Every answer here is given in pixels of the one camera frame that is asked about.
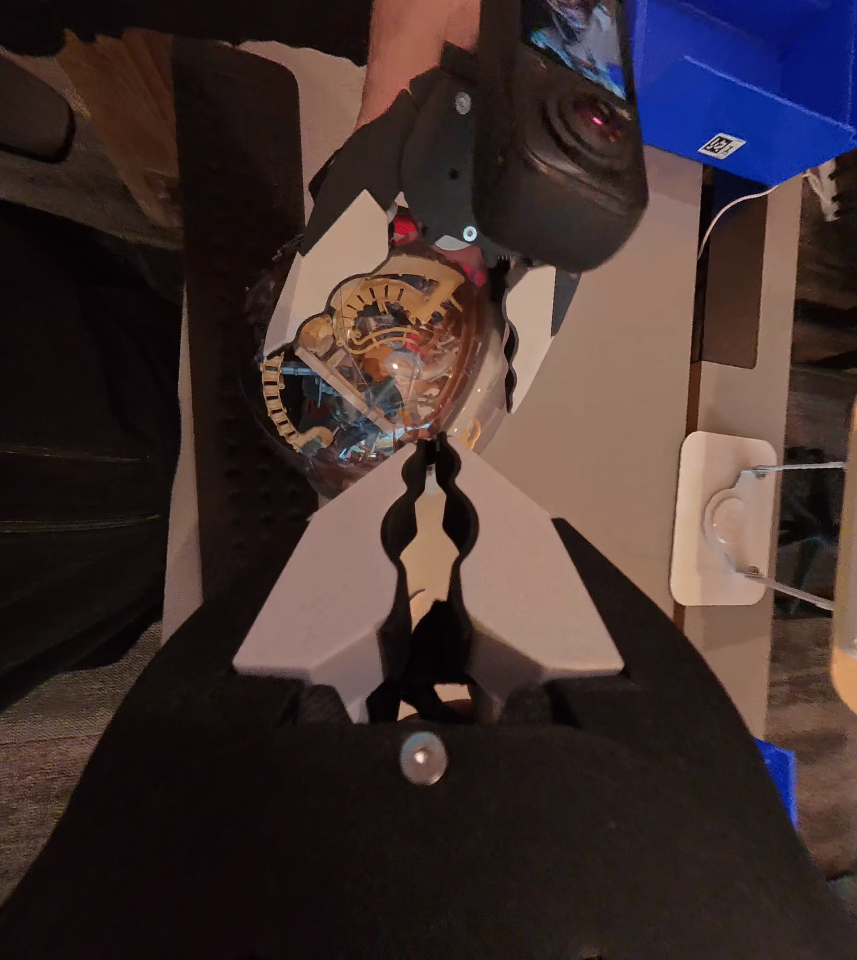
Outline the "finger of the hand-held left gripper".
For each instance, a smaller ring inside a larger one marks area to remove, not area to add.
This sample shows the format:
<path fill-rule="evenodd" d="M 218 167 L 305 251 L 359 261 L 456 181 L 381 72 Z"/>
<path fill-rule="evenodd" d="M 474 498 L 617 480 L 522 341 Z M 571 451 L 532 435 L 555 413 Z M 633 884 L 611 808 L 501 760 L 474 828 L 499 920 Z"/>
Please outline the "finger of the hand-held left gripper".
<path fill-rule="evenodd" d="M 514 268 L 504 293 L 506 401 L 519 411 L 555 338 L 556 268 Z"/>
<path fill-rule="evenodd" d="M 283 254 L 256 282 L 256 367 L 289 348 L 326 349 L 346 283 L 388 256 L 387 210 L 357 196 L 306 254 Z"/>

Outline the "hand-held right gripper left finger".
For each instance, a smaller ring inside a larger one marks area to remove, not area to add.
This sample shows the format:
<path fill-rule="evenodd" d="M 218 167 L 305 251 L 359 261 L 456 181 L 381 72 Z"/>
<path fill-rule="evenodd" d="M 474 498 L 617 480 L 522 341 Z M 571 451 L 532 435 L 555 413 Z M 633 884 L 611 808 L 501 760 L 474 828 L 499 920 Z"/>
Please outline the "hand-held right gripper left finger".
<path fill-rule="evenodd" d="M 425 444 L 409 444 L 315 511 L 236 652 L 244 676 L 327 686 L 365 706 L 387 668 L 379 631 L 399 584 L 383 542 L 390 509 L 410 490 Z"/>

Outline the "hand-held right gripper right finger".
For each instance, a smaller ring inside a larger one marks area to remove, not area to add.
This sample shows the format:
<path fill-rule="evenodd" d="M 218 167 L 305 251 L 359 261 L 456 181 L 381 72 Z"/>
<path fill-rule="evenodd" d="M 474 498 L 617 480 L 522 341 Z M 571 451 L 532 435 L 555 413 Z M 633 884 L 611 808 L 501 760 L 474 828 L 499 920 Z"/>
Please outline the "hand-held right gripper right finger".
<path fill-rule="evenodd" d="M 464 672 L 485 706 L 625 662 L 550 514 L 462 443 L 438 441 L 443 526 L 459 543 L 449 600 L 468 629 Z"/>

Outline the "clear maze ball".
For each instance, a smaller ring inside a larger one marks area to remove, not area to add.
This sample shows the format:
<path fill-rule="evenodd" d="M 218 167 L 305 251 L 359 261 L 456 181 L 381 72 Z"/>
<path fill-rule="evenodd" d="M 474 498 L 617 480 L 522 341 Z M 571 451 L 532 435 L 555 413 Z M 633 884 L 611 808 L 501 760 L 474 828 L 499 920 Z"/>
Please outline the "clear maze ball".
<path fill-rule="evenodd" d="M 250 397 L 324 499 L 442 434 L 480 452 L 508 411 L 508 327 L 490 284 L 423 243 L 342 280 L 291 337 L 268 340 Z"/>

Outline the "person's left hand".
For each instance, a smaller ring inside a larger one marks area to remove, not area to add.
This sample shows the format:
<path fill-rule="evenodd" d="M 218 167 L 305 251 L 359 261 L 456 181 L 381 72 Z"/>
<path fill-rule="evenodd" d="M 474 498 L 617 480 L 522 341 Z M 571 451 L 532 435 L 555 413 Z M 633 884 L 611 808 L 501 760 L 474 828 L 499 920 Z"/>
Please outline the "person's left hand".
<path fill-rule="evenodd" d="M 355 128 L 383 115 L 412 79 L 439 66 L 447 43 L 473 51 L 481 6 L 480 1 L 374 1 Z"/>

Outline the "black perforated pad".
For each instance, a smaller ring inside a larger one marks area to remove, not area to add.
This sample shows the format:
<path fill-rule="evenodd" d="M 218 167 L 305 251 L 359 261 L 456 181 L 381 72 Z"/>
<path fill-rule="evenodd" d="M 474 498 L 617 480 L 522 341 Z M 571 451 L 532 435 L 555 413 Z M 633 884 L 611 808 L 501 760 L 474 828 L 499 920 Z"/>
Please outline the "black perforated pad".
<path fill-rule="evenodd" d="M 315 495 L 255 406 L 246 300 L 304 226 L 299 93 L 284 66 L 214 41 L 172 48 L 202 596 L 290 546 Z"/>

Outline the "blue labelled storage bin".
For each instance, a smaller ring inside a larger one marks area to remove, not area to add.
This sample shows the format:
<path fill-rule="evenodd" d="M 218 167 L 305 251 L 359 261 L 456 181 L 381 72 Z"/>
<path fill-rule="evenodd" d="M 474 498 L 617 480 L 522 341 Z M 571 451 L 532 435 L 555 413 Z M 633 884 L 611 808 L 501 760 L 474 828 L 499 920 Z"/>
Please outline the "blue labelled storage bin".
<path fill-rule="evenodd" d="M 857 1 L 625 3 L 643 143 L 766 186 L 857 149 Z"/>

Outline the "person's black clothing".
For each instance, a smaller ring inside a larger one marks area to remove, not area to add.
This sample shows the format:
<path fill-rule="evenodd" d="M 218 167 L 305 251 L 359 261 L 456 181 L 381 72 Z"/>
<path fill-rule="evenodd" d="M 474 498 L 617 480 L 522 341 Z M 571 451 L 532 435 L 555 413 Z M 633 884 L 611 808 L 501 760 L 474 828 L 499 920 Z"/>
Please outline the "person's black clothing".
<path fill-rule="evenodd" d="M 0 198 L 0 714 L 161 616 L 180 333 L 95 230 Z"/>

